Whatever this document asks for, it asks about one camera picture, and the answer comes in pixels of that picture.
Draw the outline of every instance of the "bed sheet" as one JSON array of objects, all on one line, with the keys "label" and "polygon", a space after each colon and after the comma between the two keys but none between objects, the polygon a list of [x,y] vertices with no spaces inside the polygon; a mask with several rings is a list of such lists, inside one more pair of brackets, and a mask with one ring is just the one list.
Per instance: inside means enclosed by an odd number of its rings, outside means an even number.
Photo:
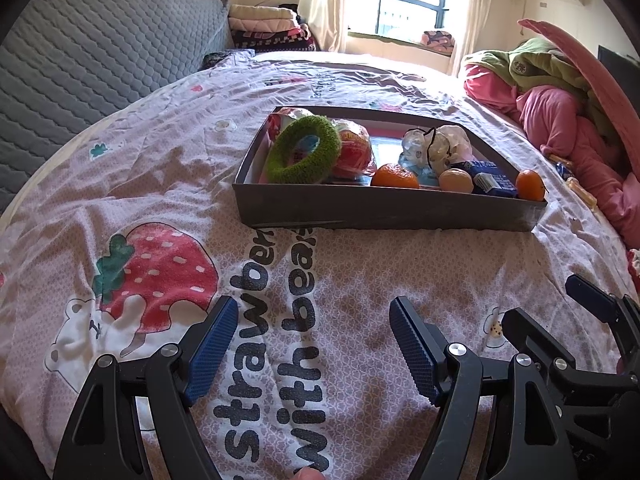
[{"label": "bed sheet", "polygon": [[[500,320],[520,306],[579,367],[615,370],[609,331],[564,294],[578,272],[636,298],[608,222],[456,79],[345,56],[238,55],[160,89],[76,137],[2,216],[0,401],[49,471],[95,358],[151,355],[222,294],[239,302],[238,331],[192,413],[228,480],[285,480],[309,464],[334,480],[406,478],[436,411],[388,326],[398,295],[480,355],[511,357]],[[546,212],[532,233],[252,230],[231,183],[266,115],[285,104],[464,124],[541,174]],[[122,282],[100,273],[102,258],[123,258]],[[306,321],[295,322],[301,306]],[[167,478],[148,406],[139,411],[155,478]],[[464,478],[475,477],[487,422],[483,404]]]}]

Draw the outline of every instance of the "green fuzzy ring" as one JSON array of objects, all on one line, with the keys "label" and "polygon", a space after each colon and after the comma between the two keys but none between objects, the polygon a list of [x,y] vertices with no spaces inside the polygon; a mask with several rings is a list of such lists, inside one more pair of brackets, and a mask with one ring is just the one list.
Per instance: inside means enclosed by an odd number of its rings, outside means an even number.
[{"label": "green fuzzy ring", "polygon": [[[316,149],[287,167],[297,143],[309,135],[320,139]],[[299,118],[276,137],[267,156],[267,180],[271,184],[317,184],[329,175],[341,149],[340,135],[329,119],[317,115]]]}]

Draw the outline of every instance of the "cardboard box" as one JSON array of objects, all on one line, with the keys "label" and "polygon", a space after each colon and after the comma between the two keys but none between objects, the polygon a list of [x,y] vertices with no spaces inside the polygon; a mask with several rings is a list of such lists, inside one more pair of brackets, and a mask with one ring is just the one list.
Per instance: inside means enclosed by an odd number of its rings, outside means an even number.
[{"label": "cardboard box", "polygon": [[[302,106],[329,118],[348,119],[372,137],[396,139],[399,146],[411,128],[461,124],[427,117],[359,108]],[[464,128],[480,160],[490,160],[515,183],[516,170],[486,142]],[[528,232],[546,202],[453,193],[433,189],[399,189],[343,184],[266,184],[262,174],[269,151],[266,121],[249,146],[233,184],[242,223],[252,228],[325,227],[329,229],[492,229]],[[382,159],[395,153],[379,153]],[[378,160],[378,165],[394,162]]]}]

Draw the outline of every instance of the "silver bolt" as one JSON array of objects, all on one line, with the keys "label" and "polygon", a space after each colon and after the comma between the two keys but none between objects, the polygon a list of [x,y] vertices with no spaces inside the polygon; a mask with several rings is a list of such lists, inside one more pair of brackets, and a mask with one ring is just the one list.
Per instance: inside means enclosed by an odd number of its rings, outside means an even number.
[{"label": "silver bolt", "polygon": [[457,356],[466,354],[466,346],[461,343],[452,343],[449,345],[449,353]]},{"label": "silver bolt", "polygon": [[100,368],[109,367],[111,366],[111,363],[113,363],[113,357],[110,355],[103,355],[98,358],[98,366]]},{"label": "silver bolt", "polygon": [[516,355],[516,362],[520,366],[529,366],[533,361],[531,360],[531,357],[526,354],[518,354]]},{"label": "silver bolt", "polygon": [[160,349],[160,353],[164,357],[173,357],[174,355],[176,355],[178,353],[178,345],[175,345],[173,343],[169,343],[168,345],[164,345]]}]

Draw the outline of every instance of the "beige curtain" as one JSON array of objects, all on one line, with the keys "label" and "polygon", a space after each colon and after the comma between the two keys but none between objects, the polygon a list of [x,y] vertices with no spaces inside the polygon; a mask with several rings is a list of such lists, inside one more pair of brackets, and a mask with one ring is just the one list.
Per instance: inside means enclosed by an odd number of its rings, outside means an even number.
[{"label": "beige curtain", "polygon": [[347,0],[300,0],[298,13],[307,20],[322,50],[344,52],[347,45]]},{"label": "beige curtain", "polygon": [[475,51],[476,42],[480,32],[489,16],[491,0],[461,0],[459,19],[454,24],[452,31],[456,39],[456,47],[449,61],[449,75],[457,76],[460,72],[460,64],[465,56]]}]

